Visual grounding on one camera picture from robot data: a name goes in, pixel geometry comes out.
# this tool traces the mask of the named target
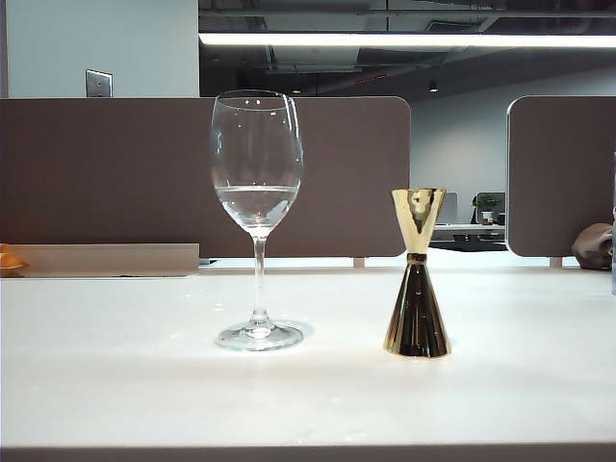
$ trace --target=white wall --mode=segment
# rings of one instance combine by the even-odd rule
[[[9,96],[7,80],[7,16],[6,2],[0,0],[0,98]]]
[[[9,96],[86,95],[85,70],[114,96],[198,96],[197,0],[6,0]]]
[[[616,67],[411,103],[411,185],[458,193],[468,223],[477,192],[506,190],[506,112],[530,94],[616,95]]]

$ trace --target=white desk surface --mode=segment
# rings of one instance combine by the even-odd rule
[[[616,460],[609,272],[430,249],[452,354],[422,360],[381,348],[403,257],[272,261],[270,314],[306,339],[218,348],[246,319],[249,263],[1,280],[5,460]]]
[[[485,231],[486,233],[494,233],[504,231],[505,227],[502,224],[469,224],[469,223],[452,223],[452,224],[437,224],[434,231]]]

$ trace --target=glass stem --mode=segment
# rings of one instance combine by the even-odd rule
[[[254,242],[254,308],[250,323],[263,325],[270,321],[264,301],[265,279],[265,257],[266,257],[266,239],[267,238],[252,238]]]

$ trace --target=orange object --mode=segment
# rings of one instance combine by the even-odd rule
[[[27,266],[27,263],[9,251],[8,244],[0,244],[0,277],[16,276],[16,270]]]

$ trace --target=wine glass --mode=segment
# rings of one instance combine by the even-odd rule
[[[212,179],[224,210],[252,238],[254,307],[250,320],[222,331],[221,347],[263,351],[295,345],[301,331],[270,320],[265,304],[265,248],[301,183],[303,150],[295,104],[265,90],[234,90],[216,98],[210,149]]]

